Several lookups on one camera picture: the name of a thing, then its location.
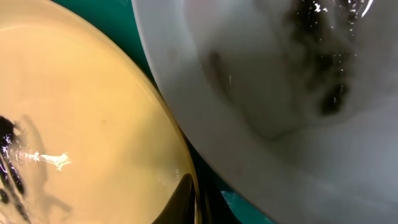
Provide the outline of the teal plastic tray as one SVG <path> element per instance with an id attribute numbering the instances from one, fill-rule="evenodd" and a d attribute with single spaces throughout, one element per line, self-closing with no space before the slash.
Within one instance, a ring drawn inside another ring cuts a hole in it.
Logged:
<path id="1" fill-rule="evenodd" d="M 139 37 L 131 0 L 53 0 L 93 24 L 117 44 L 156 85 Z M 272 224 L 262 212 L 235 192 L 204 161 L 190 142 L 200 188 L 204 223 Z"/>

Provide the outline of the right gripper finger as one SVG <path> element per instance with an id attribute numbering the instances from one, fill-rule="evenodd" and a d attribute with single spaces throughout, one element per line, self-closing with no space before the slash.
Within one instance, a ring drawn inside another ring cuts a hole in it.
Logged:
<path id="1" fill-rule="evenodd" d="M 185 174 L 153 224 L 194 224 L 195 188 L 191 174 Z"/>

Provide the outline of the yellow-green plate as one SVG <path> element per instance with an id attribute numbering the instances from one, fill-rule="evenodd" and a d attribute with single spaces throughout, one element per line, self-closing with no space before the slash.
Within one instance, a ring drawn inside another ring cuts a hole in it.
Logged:
<path id="1" fill-rule="evenodd" d="M 1 2 L 1 222 L 152 223 L 191 174 L 142 70 L 52 1 Z"/>

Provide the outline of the light blue plate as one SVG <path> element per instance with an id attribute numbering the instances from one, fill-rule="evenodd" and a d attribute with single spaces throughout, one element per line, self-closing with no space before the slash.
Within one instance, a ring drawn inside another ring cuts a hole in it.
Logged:
<path id="1" fill-rule="evenodd" d="M 277 223 L 397 222 L 396 1 L 134 1 L 193 147 Z"/>

